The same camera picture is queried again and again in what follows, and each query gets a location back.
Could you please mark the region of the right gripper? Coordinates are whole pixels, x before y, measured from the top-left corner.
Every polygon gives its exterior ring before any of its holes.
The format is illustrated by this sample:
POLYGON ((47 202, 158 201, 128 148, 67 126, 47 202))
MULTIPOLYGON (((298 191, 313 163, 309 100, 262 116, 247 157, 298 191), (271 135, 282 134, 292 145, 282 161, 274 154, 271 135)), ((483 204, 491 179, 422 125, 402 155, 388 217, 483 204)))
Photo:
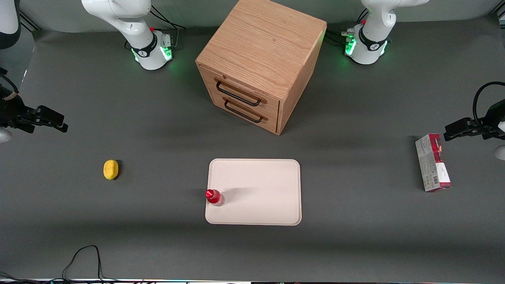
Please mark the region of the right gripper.
MULTIPOLYGON (((1 134, 0 142, 5 143, 11 140, 12 133, 8 128, 20 129, 29 134, 33 134, 35 126, 32 124, 32 108, 25 106, 21 97, 11 97, 11 99, 3 98, 0 103, 0 124, 1 134)), ((51 121, 64 121, 64 115, 52 110, 51 108, 40 105, 37 108, 36 124, 38 126, 46 126, 54 128, 61 132, 68 131, 68 125, 51 121)))

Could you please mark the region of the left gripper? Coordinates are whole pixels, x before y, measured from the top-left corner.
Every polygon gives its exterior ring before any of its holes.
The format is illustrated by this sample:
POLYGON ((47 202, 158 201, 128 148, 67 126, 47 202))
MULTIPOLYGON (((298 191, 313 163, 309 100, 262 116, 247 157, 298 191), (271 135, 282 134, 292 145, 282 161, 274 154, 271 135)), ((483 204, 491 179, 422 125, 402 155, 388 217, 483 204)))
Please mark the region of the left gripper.
POLYGON ((477 122, 472 118, 462 118, 445 127, 444 140, 451 141, 458 137, 472 137, 482 135, 484 140, 496 138, 505 140, 505 100, 493 104, 485 116, 481 118, 481 124, 485 129, 483 133, 477 122))

